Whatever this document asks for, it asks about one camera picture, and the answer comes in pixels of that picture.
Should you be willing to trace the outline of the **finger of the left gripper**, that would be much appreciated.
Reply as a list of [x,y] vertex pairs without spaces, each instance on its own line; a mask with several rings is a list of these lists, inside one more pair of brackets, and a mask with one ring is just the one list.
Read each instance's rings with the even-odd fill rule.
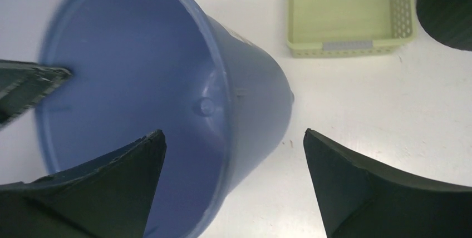
[[1,128],[38,104],[72,77],[63,67],[1,60]]

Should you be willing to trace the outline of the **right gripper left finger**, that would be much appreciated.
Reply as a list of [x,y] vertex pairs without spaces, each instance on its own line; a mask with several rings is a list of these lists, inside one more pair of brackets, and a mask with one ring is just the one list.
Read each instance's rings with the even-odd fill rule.
[[2,237],[143,237],[166,153],[162,131],[35,181],[1,186]]

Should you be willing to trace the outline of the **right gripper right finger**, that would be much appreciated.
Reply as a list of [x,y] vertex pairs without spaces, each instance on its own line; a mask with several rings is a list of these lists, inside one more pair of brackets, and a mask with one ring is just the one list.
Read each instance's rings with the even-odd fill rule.
[[312,129],[303,146],[328,237],[471,236],[471,187],[399,170]]

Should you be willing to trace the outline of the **large blue plastic bucket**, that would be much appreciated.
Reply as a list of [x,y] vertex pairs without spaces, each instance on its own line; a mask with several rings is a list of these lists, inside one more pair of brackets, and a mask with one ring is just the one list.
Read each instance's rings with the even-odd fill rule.
[[146,237],[198,237],[292,113],[273,57],[195,0],[64,0],[38,61],[73,74],[36,108],[49,173],[163,131]]

